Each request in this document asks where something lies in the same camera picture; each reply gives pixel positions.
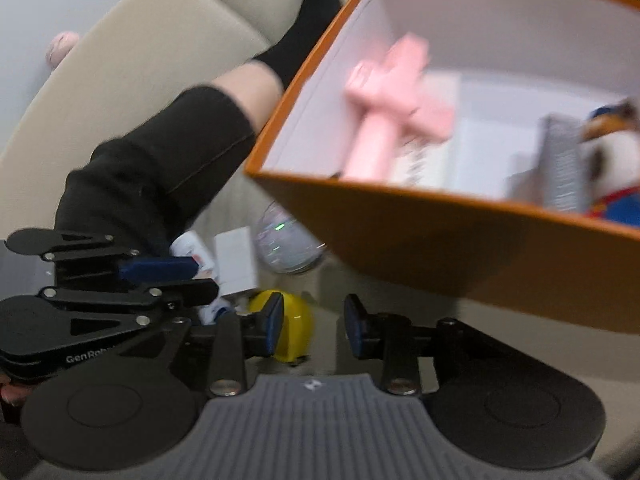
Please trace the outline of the person's left hand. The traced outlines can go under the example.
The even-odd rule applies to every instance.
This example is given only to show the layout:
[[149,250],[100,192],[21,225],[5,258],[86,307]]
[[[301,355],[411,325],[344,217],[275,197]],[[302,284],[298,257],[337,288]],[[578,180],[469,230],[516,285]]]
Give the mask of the person's left hand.
[[8,375],[0,373],[0,394],[4,403],[20,406],[32,394],[32,387],[14,384]]

